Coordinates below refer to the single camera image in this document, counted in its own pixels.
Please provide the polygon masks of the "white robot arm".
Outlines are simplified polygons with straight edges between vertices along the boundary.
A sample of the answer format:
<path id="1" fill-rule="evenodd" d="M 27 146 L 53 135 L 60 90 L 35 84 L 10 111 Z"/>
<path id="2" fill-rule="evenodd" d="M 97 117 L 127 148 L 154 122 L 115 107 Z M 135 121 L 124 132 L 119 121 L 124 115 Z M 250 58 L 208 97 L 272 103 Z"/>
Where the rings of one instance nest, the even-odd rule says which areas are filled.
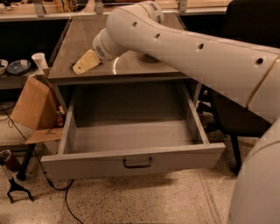
<path id="1" fill-rule="evenodd" d="M 238 175 L 227 223 L 280 224 L 279 51 L 242 41 L 279 37 L 279 0 L 236 0 L 228 10 L 243 13 L 237 30 L 216 38 L 164 26 L 152 1 L 117 7 L 73 70 L 83 74 L 128 50 L 145 53 L 269 122 Z"/>

